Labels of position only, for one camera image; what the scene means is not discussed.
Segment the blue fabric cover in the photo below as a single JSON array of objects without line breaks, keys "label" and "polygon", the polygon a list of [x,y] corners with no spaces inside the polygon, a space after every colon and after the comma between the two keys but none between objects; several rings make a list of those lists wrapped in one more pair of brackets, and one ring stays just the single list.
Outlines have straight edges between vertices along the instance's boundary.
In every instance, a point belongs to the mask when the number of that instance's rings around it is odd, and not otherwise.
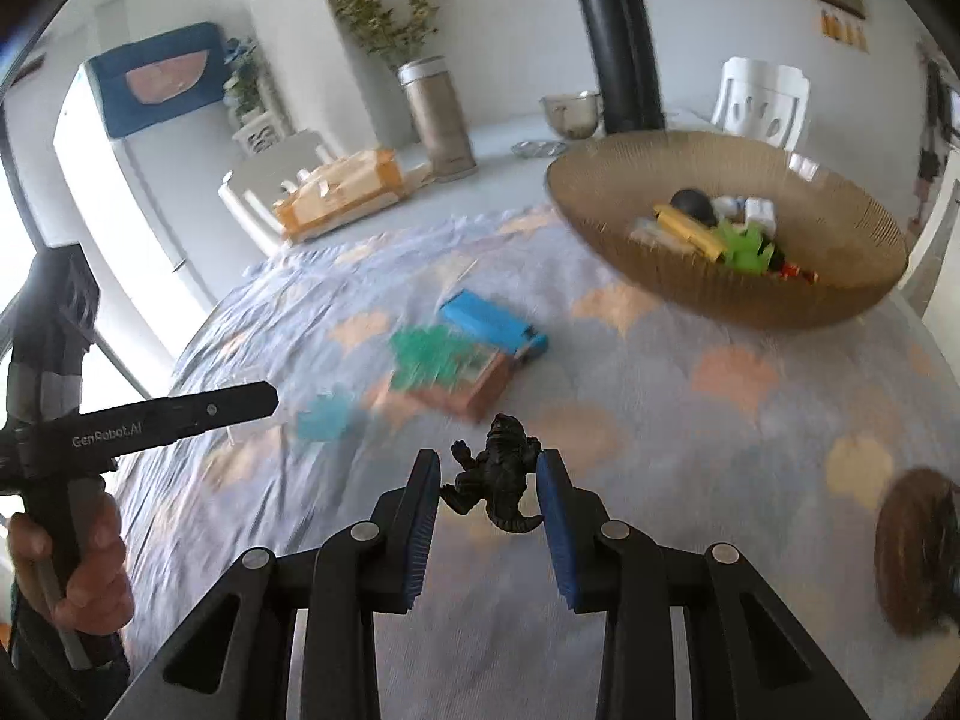
[{"label": "blue fabric cover", "polygon": [[[200,80],[165,103],[144,104],[133,96],[125,74],[188,53],[209,52]],[[98,92],[101,115],[110,138],[125,138],[152,124],[166,122],[224,98],[229,68],[224,64],[224,41],[218,25],[194,23],[172,32],[128,43],[88,62],[90,83]]]}]

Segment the finger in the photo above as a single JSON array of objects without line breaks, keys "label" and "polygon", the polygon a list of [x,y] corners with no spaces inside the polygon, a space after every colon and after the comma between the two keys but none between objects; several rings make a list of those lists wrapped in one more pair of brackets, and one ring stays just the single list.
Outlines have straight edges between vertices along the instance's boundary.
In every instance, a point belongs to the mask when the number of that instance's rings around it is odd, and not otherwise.
[{"label": "finger", "polygon": [[14,562],[36,562],[50,557],[53,551],[49,533],[21,512],[10,518],[7,544]]},{"label": "finger", "polygon": [[133,619],[134,603],[130,583],[122,577],[123,589],[112,605],[106,599],[80,608],[64,600],[56,606],[54,620],[61,628],[105,637],[115,634]]},{"label": "finger", "polygon": [[66,597],[85,607],[103,594],[117,574],[123,571],[127,546],[114,541],[107,549],[87,552],[66,584]]},{"label": "finger", "polygon": [[96,517],[90,523],[89,549],[107,549],[120,539],[120,509],[112,495],[104,493]]}]

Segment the silver bolt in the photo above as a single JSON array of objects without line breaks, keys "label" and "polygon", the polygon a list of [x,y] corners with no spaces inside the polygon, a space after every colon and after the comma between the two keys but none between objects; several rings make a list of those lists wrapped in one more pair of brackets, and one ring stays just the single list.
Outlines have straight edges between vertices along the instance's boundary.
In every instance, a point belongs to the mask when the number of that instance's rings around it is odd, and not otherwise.
[{"label": "silver bolt", "polygon": [[350,528],[350,535],[353,536],[354,541],[372,541],[380,535],[380,528],[376,522],[358,522]]},{"label": "silver bolt", "polygon": [[251,571],[263,568],[268,562],[270,562],[270,553],[259,547],[251,549],[243,555],[244,568],[249,568]]},{"label": "silver bolt", "polygon": [[732,544],[717,544],[710,553],[714,560],[722,562],[723,565],[733,565],[740,560],[740,552],[737,552]]},{"label": "silver bolt", "polygon": [[630,526],[626,522],[620,522],[618,519],[610,519],[600,526],[600,533],[603,533],[607,538],[620,541],[621,538],[630,536]]}]

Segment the large bowl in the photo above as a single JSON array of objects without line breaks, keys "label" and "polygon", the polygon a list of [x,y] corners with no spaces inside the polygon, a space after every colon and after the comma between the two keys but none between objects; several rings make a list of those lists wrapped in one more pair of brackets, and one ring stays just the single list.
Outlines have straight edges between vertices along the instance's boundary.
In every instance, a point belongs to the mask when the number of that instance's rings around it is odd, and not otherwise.
[{"label": "large bowl", "polygon": [[[547,186],[587,244],[627,279],[723,322],[819,327],[855,317],[906,270],[904,237],[865,191],[798,154],[706,132],[632,132],[586,143],[557,159]],[[787,259],[820,279],[743,274],[696,254],[629,237],[653,206],[697,187],[710,196],[769,197]]]}]

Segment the human hand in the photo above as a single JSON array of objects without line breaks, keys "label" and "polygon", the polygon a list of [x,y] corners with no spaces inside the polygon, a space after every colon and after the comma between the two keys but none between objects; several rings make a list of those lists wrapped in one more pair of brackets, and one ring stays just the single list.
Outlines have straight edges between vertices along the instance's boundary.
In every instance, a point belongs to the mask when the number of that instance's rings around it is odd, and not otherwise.
[{"label": "human hand", "polygon": [[27,603],[59,628],[85,634],[115,634],[133,619],[133,591],[124,567],[127,548],[120,538],[120,511],[104,494],[90,526],[88,550],[66,586],[66,597],[52,610],[40,589],[35,563],[50,557],[53,541],[26,514],[8,524],[7,543],[16,582]]}]

